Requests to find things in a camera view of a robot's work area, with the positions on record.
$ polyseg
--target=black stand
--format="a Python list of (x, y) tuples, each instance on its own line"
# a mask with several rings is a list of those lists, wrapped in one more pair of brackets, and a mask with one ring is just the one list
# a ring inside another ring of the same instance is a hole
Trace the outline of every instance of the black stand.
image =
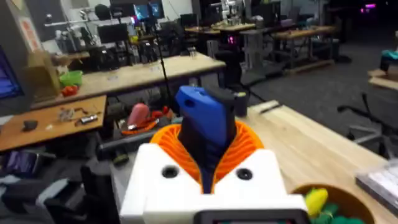
[(169, 87), (169, 79), (167, 78), (167, 74), (166, 74), (166, 69), (164, 67), (164, 61), (163, 61), (163, 55), (162, 55), (162, 49), (160, 49), (160, 40), (159, 40), (159, 33), (156, 29), (156, 25), (155, 25), (155, 21), (156, 18), (154, 17), (154, 13), (152, 12), (152, 6), (150, 5), (150, 0), (148, 0), (148, 13), (149, 13), (149, 24), (150, 26), (153, 28), (154, 32), (155, 32), (155, 38), (156, 38), (156, 42), (157, 42), (157, 48), (159, 51), (159, 57), (160, 57), (160, 64), (162, 65), (162, 69), (163, 69), (163, 76), (164, 76), (164, 82), (166, 84), (166, 90), (167, 90), (167, 101), (169, 102), (169, 107), (172, 106), (172, 94), (170, 92), (170, 87)]

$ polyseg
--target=pink object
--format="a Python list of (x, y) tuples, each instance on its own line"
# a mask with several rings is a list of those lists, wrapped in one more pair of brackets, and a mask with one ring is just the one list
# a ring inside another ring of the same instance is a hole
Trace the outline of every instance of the pink object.
[(150, 109), (143, 103), (138, 103), (132, 107), (131, 114), (127, 125), (141, 124), (150, 115)]
[(374, 9), (376, 7), (376, 4), (366, 4), (365, 8), (366, 9)]

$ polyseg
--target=wooden tabletop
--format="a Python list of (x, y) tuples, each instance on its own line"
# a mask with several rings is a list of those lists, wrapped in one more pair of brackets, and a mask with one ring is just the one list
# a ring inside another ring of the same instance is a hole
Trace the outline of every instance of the wooden tabletop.
[(355, 184), (356, 172), (385, 164), (385, 159), (287, 106), (259, 115), (276, 103), (250, 107), (242, 121), (261, 138), (266, 149), (275, 152), (289, 192), (308, 183), (331, 184), (364, 202), (377, 224), (398, 223), (391, 212)]
[(234, 25), (234, 26), (212, 26), (211, 28), (214, 30), (235, 32), (235, 31), (253, 29), (253, 28), (256, 28), (256, 25), (255, 24), (238, 24), (238, 25)]
[[(1, 128), (0, 151), (6, 151), (16, 147), (26, 146), (102, 127), (105, 103), (106, 96), (99, 96), (96, 98), (16, 115)], [(58, 120), (58, 114), (61, 108), (83, 108), (85, 111), (89, 112), (89, 114), (83, 114), (80, 110), (73, 116), (74, 121), (61, 122)], [(86, 125), (75, 126), (76, 119), (91, 114), (97, 114), (98, 120)], [(24, 121), (26, 120), (38, 121), (36, 129), (29, 132), (23, 132), (22, 128), (24, 127)]]
[(204, 27), (188, 27), (185, 28), (186, 32), (193, 32), (197, 34), (212, 34), (212, 35), (218, 35), (221, 32), (219, 30), (214, 30), (214, 29), (205, 29)]
[(333, 26), (312, 26), (306, 30), (288, 30), (285, 32), (278, 32), (273, 35), (276, 39), (296, 39), (296, 38), (303, 38), (303, 37), (310, 37), (313, 35), (319, 34), (330, 34), (336, 30)]
[(376, 69), (368, 71), (369, 83), (391, 90), (398, 90), (398, 75), (387, 75), (385, 71)]
[[(195, 76), (225, 67), (225, 63), (197, 52), (195, 57), (175, 56), (164, 59), (169, 80)], [(122, 67), (109, 72), (95, 72), (83, 75), (83, 84), (78, 94), (62, 95), (52, 100), (34, 103), (31, 108), (43, 108), (94, 96), (107, 95), (136, 89), (140, 86), (156, 85), (164, 82), (160, 60), (154, 63)]]

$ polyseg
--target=blue screen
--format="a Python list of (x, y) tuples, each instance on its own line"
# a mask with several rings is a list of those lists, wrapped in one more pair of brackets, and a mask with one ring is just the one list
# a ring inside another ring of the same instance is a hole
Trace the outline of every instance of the blue screen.
[(21, 88), (15, 80), (14, 71), (0, 46), (0, 98), (16, 96), (21, 93)]
[[(149, 3), (152, 6), (152, 13), (154, 17), (159, 18), (161, 13), (161, 8), (159, 3)], [(136, 11), (137, 19), (147, 19), (149, 17), (148, 7), (146, 4), (143, 5), (134, 5), (134, 9)]]

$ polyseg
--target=green toy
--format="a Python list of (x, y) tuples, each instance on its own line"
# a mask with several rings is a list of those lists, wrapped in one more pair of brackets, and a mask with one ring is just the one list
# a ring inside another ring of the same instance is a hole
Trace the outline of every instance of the green toy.
[(330, 224), (346, 224), (348, 219), (346, 217), (338, 216), (335, 217)]
[(346, 218), (339, 216), (334, 218), (330, 224), (365, 224), (365, 222), (358, 218)]
[(313, 224), (329, 224), (333, 219), (334, 215), (337, 213), (338, 206), (334, 203), (326, 203), (322, 208), (319, 216), (314, 218)]
[(358, 219), (358, 218), (350, 218), (346, 224), (365, 224), (365, 222), (363, 222), (362, 220)]

